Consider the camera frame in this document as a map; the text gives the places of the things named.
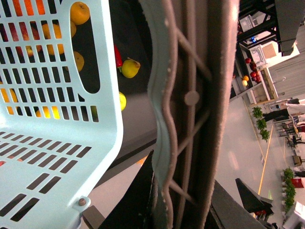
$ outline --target tiled floor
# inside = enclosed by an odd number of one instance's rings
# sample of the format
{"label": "tiled floor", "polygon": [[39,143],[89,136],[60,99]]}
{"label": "tiled floor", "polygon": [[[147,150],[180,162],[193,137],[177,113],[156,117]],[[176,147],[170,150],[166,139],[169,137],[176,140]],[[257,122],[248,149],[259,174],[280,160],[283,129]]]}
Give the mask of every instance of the tiled floor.
{"label": "tiled floor", "polygon": [[[242,205],[235,179],[240,178],[261,196],[272,197],[274,215],[269,222],[281,225],[282,194],[280,171],[292,166],[291,149],[273,129],[270,141],[259,139],[242,98],[230,103],[216,179]],[[96,188],[92,204],[106,217],[124,195],[140,166],[133,165]]]}

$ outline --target person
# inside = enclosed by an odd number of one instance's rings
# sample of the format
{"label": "person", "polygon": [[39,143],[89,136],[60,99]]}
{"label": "person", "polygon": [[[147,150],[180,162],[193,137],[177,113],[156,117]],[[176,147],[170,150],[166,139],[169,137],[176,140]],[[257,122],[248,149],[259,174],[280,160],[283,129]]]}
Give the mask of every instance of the person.
{"label": "person", "polygon": [[279,118],[281,116],[286,116],[287,119],[288,119],[289,116],[297,116],[297,115],[305,114],[305,104],[285,103],[285,104],[281,104],[281,106],[284,109],[279,110],[279,111],[272,111],[272,112],[267,113],[267,114],[263,114],[264,120],[266,122],[268,122],[272,119],[276,119],[276,118]]}

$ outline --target plastic basket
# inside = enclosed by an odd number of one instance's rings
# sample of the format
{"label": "plastic basket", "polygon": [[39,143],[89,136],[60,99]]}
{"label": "plastic basket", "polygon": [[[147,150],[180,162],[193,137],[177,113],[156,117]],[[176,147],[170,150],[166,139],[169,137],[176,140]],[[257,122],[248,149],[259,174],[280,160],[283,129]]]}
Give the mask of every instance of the plastic basket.
{"label": "plastic basket", "polygon": [[[116,158],[122,143],[108,1],[83,0],[93,19],[101,82],[94,94],[85,90],[73,57],[70,7],[74,2],[55,0],[56,13],[51,13],[51,1],[43,0],[45,14],[39,15],[35,1],[31,0],[34,15],[27,16],[20,1],[24,12],[20,17],[16,16],[12,1],[7,1],[7,5],[5,2],[0,4],[0,23],[5,31],[10,31],[9,23],[14,23],[20,39],[16,42],[8,35],[8,42],[4,42],[0,37],[3,82],[0,89],[9,99],[7,102],[3,96],[0,98],[0,228],[77,228],[81,213],[90,204],[86,196]],[[41,21],[47,21],[52,28],[52,20],[58,20],[62,39],[55,39],[52,30],[51,39],[44,39]],[[29,32],[33,21],[39,40]],[[29,41],[21,39],[20,22],[26,25]],[[47,44],[54,47],[53,60],[48,55]],[[57,44],[64,46],[65,61],[58,53]],[[34,49],[33,58],[28,58],[25,49],[28,45],[41,45],[42,52]],[[22,48],[23,61],[16,52],[17,46]],[[17,102],[11,96],[12,90]],[[50,118],[36,116],[37,109],[42,113],[43,107],[48,107]],[[52,112],[52,107],[58,108],[58,114]]]}

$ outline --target white wall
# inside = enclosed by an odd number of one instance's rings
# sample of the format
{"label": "white wall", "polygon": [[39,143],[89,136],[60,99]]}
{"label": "white wall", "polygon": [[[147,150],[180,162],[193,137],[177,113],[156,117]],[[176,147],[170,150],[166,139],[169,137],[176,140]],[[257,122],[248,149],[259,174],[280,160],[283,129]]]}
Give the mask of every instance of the white wall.
{"label": "white wall", "polygon": [[286,61],[286,60],[288,60],[288,59],[290,59],[292,57],[295,57],[295,56],[300,54],[300,52],[299,52],[299,50],[298,50],[296,45],[293,46],[294,50],[293,50],[293,52],[289,56],[282,56],[282,53],[278,52],[278,45],[277,45],[276,42],[266,43],[266,44],[262,45],[262,47],[265,47],[265,46],[267,46],[269,44],[273,45],[274,50],[276,52],[276,56],[272,57],[272,58],[269,58],[269,59],[266,59],[266,62],[267,62],[267,64],[265,65],[266,68],[270,68],[271,66],[274,66],[274,65],[276,65],[278,63]]}

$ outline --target red pepper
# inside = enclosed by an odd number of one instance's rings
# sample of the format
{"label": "red pepper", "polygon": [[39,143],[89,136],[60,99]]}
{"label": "red pepper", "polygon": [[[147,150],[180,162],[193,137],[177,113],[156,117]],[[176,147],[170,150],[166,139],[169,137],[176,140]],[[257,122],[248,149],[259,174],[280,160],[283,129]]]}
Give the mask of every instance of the red pepper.
{"label": "red pepper", "polygon": [[121,54],[115,44],[114,44],[114,56],[115,56],[116,67],[120,70],[120,72],[122,72],[123,61],[121,58]]}

